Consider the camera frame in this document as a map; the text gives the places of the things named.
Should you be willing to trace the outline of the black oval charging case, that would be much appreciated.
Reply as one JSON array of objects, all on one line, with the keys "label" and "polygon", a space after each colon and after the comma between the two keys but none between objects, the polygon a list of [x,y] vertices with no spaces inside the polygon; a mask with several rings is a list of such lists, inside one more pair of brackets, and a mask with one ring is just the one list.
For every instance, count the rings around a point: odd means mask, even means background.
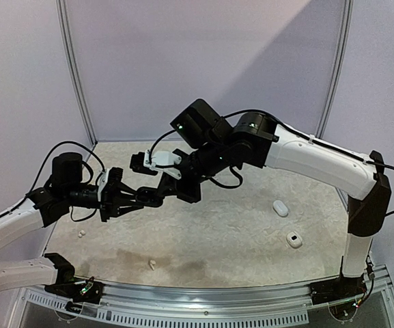
[{"label": "black oval charging case", "polygon": [[158,208],[163,205],[164,197],[158,194],[156,188],[140,187],[136,190],[135,200],[142,206]]}]

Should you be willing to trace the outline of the white oval charging case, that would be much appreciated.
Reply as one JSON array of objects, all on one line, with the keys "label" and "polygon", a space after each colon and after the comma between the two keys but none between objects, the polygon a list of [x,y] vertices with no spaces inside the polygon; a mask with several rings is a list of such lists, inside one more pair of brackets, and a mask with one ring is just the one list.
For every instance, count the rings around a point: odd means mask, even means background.
[{"label": "white oval charging case", "polygon": [[281,200],[275,200],[272,203],[272,208],[280,217],[286,217],[289,215],[288,207]]}]

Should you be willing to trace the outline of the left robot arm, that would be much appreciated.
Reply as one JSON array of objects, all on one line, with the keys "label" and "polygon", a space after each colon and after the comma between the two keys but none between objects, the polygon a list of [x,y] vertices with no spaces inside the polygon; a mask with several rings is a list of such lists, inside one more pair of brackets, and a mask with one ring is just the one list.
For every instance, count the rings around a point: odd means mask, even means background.
[{"label": "left robot arm", "polygon": [[[29,232],[49,227],[76,207],[98,211],[102,221],[144,207],[141,190],[122,182],[121,168],[103,170],[97,183],[91,184],[83,181],[83,169],[87,166],[76,152],[56,156],[46,184],[0,213],[0,249]],[[104,285],[94,278],[79,279],[74,275],[73,265],[58,253],[0,262],[0,292],[43,285],[47,292],[74,302],[98,303]]]}]

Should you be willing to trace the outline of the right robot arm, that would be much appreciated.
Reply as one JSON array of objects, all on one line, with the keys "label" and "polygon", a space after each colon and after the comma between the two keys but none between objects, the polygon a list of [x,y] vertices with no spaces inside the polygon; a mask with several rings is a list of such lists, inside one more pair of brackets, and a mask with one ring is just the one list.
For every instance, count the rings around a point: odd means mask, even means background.
[{"label": "right robot arm", "polygon": [[356,289],[391,198],[380,153],[362,154],[340,148],[257,109],[239,111],[237,123],[230,124],[203,99],[185,108],[171,127],[191,147],[191,153],[151,149],[144,164],[161,172],[162,181],[171,183],[181,200],[198,202],[203,181],[226,168],[244,164],[293,172],[346,192],[346,248],[340,276],[332,281],[331,292],[345,298]]}]

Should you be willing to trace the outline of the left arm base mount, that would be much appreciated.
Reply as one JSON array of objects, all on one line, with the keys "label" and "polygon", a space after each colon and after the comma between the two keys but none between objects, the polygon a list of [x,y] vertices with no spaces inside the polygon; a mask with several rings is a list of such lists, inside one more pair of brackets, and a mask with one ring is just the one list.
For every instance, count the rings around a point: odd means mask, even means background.
[{"label": "left arm base mount", "polygon": [[94,277],[89,279],[71,278],[68,282],[46,285],[44,290],[53,295],[70,299],[73,303],[99,304],[105,284]]}]

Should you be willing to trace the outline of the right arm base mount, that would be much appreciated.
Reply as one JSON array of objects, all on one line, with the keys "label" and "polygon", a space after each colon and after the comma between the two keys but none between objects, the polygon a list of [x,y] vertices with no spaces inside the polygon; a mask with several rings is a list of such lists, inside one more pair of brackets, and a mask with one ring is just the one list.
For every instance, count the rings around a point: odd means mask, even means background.
[{"label": "right arm base mount", "polygon": [[363,295],[367,291],[363,275],[346,277],[341,271],[337,277],[308,284],[308,288],[314,305]]}]

